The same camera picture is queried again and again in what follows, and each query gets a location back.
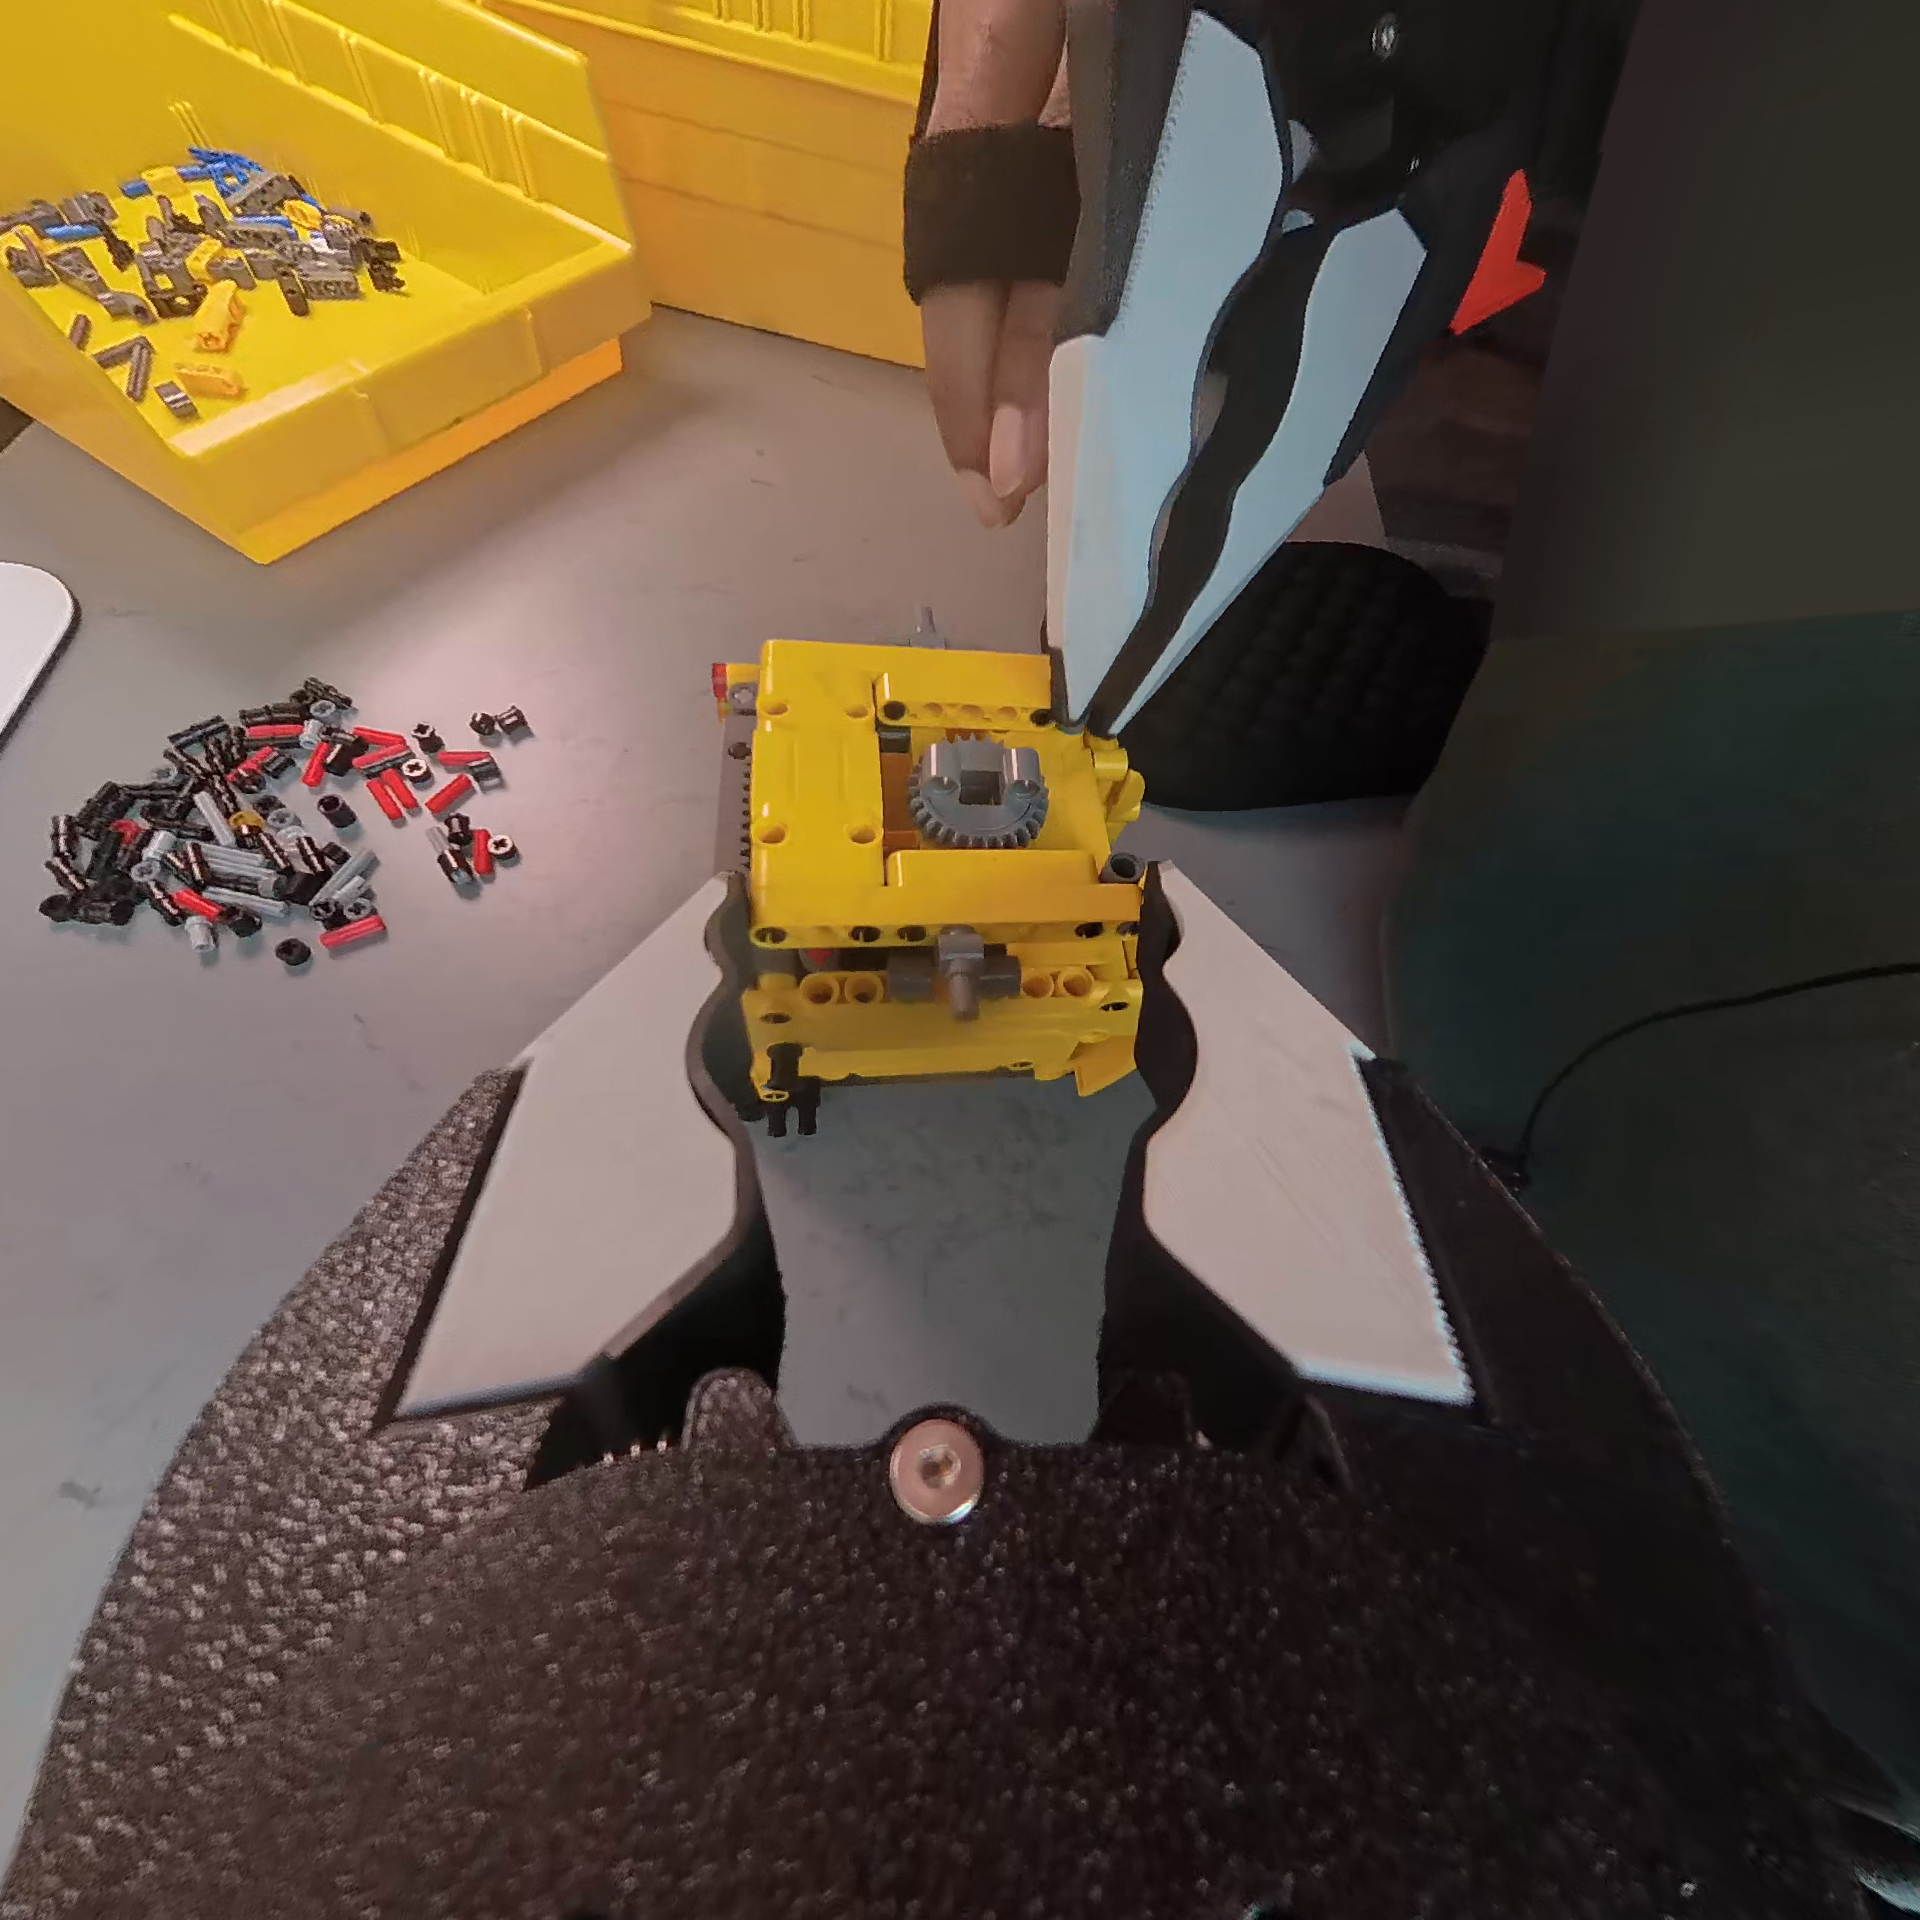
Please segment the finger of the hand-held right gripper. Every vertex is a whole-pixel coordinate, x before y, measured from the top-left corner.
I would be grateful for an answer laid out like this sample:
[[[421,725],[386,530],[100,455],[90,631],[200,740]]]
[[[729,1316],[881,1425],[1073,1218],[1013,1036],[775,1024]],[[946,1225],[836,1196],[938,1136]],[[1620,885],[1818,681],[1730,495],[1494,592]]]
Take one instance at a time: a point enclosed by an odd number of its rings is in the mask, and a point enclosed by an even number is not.
[[[1092,694],[1116,736],[1326,490],[1426,246],[1383,210],[1285,231],[1226,300],[1220,397],[1146,526],[1143,605]]]
[[[1266,249],[1288,157],[1257,23],[1072,12],[1080,214],[1047,370],[1047,613],[1062,717],[1118,725],[1223,308]]]

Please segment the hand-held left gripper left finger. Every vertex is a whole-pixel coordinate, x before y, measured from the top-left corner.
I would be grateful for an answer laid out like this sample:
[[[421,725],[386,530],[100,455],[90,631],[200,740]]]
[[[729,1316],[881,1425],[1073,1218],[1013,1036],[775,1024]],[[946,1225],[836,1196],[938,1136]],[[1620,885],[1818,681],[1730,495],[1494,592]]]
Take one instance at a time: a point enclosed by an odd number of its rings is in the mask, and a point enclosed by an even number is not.
[[[514,1062],[382,1421],[561,1400],[602,1449],[692,1386],[777,1390],[784,1284],[746,1122],[746,887],[708,878]]]

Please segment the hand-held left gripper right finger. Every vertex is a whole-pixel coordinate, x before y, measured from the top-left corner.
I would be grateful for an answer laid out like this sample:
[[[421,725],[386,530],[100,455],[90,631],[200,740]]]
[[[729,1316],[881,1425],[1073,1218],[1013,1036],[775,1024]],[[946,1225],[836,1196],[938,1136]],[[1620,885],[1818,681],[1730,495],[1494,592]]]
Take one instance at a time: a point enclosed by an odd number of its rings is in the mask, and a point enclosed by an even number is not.
[[[1377,1114],[1376,1054],[1180,868],[1138,922],[1136,1066],[1096,1392],[1181,1386],[1223,1449],[1314,1386],[1455,1416],[1474,1381]]]

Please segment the yellow black lego truck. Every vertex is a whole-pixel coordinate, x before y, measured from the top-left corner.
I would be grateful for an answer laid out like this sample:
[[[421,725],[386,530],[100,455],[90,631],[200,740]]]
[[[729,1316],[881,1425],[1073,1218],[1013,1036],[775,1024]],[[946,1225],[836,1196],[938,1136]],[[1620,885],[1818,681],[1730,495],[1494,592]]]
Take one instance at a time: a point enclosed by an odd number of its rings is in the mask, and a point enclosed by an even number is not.
[[[753,688],[716,692],[725,730],[722,872],[746,887],[741,1014],[765,1126],[813,1132],[826,1088],[1023,1077],[1084,1097],[1136,1065],[1138,922],[986,943],[948,927],[927,946],[765,951],[749,929]],[[1120,849],[1143,801],[1125,746],[1062,726],[874,726],[881,848],[1084,849],[1104,880],[1138,880]]]

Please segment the pile of small lego parts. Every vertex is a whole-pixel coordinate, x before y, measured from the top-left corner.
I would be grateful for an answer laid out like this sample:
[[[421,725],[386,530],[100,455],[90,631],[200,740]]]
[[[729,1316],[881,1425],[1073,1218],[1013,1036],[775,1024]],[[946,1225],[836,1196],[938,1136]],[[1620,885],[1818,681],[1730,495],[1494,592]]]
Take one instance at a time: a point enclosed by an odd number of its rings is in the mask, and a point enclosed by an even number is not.
[[[382,726],[338,681],[305,676],[168,730],[143,776],[54,812],[39,919],[124,933],[149,916],[200,962],[266,940],[290,974],[383,943],[376,823],[415,831],[448,890],[480,898],[521,842],[474,812],[506,781],[502,751],[533,730],[518,701],[472,708],[463,736]]]

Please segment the dark lego pieces heap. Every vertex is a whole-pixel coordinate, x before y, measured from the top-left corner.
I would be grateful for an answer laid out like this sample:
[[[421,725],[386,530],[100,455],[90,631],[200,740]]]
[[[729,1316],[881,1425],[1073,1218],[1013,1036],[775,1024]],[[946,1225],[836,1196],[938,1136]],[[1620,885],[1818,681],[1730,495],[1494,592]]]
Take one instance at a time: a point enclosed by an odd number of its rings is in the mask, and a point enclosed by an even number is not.
[[[247,324],[408,293],[374,214],[239,150],[189,146],[111,186],[4,207],[4,277],[134,407],[174,425],[263,391]]]

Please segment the person's right hand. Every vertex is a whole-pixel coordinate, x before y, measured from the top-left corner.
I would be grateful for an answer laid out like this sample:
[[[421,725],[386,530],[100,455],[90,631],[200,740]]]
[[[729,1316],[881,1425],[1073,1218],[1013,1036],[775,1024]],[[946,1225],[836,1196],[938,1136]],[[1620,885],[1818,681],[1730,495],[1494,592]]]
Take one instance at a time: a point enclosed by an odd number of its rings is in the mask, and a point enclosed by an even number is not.
[[[926,133],[1064,128],[1064,4],[956,1],[933,17]],[[927,397],[973,513],[1010,526],[1049,466],[1049,359],[1062,289],[978,278],[918,301]]]

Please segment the black padded wrist rest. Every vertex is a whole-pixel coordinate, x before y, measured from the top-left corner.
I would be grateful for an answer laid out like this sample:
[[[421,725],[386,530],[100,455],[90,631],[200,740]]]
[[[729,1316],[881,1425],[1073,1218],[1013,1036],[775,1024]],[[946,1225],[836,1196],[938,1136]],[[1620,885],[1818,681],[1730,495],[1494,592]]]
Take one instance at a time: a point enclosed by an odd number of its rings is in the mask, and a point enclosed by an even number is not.
[[[1479,671],[1492,609],[1366,544],[1285,544],[1120,745],[1162,809],[1417,793]]]

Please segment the person's green hoodie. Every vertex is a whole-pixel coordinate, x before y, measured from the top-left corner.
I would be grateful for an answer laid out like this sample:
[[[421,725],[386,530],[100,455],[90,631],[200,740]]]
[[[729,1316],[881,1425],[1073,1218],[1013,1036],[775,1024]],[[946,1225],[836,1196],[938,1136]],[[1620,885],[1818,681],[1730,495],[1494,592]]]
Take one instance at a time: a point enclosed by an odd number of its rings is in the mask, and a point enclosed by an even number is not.
[[[1908,1794],[1916,776],[1911,609],[1501,640],[1384,934],[1399,1055],[1664,1381]]]

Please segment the nested yellow bins stack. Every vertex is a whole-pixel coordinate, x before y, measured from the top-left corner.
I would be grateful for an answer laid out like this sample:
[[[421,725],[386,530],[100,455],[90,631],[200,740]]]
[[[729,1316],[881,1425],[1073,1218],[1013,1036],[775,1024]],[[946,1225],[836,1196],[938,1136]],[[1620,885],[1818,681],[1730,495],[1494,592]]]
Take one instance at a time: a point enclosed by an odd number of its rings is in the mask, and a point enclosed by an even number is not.
[[[501,1],[588,62],[654,300],[921,368],[901,186],[927,1]]]

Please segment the yellow plastic bin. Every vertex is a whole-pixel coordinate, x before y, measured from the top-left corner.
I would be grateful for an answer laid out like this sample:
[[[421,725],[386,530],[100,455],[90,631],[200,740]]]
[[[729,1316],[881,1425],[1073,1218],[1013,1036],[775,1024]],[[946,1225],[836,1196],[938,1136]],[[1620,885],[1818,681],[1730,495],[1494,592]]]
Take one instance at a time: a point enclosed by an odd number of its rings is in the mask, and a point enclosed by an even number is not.
[[[93,353],[136,326],[4,274],[4,397],[277,560],[620,370],[649,316],[585,60],[474,4],[4,4],[4,210],[204,146],[359,207],[400,294],[245,293],[239,399],[176,417]]]

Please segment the white board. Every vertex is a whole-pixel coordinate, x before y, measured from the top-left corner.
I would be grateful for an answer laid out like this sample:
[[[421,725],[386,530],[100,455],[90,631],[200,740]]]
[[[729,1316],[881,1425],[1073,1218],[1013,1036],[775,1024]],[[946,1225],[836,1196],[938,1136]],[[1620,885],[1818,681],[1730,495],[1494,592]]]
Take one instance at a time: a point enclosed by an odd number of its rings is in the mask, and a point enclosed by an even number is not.
[[[48,569],[2,560],[2,742],[80,624],[74,594]]]

